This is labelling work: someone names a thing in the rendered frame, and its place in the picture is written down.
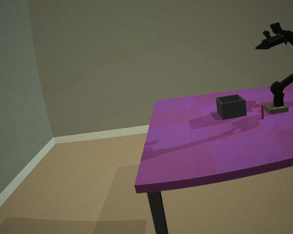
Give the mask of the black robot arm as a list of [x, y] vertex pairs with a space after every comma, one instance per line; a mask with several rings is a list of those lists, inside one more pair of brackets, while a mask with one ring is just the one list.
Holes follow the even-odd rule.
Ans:
[[[289, 42], [293, 46], [293, 32], [292, 31], [282, 30], [279, 22], [271, 24], [270, 27], [273, 33], [276, 34], [275, 38], [278, 44], [285, 42], [285, 44], [287, 45], [287, 42]], [[263, 35], [266, 36], [267, 40], [272, 39], [269, 31], [265, 30], [263, 32]], [[289, 77], [287, 77], [286, 79], [282, 80], [281, 82], [276, 81], [275, 83], [272, 83], [271, 92], [274, 95], [274, 99], [273, 99], [274, 106], [276, 107], [285, 106], [283, 101], [284, 93], [282, 91], [284, 90], [286, 86], [288, 86], [292, 82], [293, 82], [293, 73], [289, 75]]]

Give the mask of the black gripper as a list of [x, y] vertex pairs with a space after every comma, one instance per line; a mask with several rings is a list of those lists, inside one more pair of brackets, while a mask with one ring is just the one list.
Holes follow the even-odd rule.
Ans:
[[262, 49], [262, 50], [266, 49], [267, 50], [267, 49], [269, 49], [269, 48], [271, 48], [273, 46], [276, 46], [276, 45], [278, 45], [278, 42], [277, 42], [277, 40], [276, 40], [276, 38], [274, 36], [270, 40], [264, 39], [262, 41], [262, 43], [260, 45], [258, 45], [255, 49]]

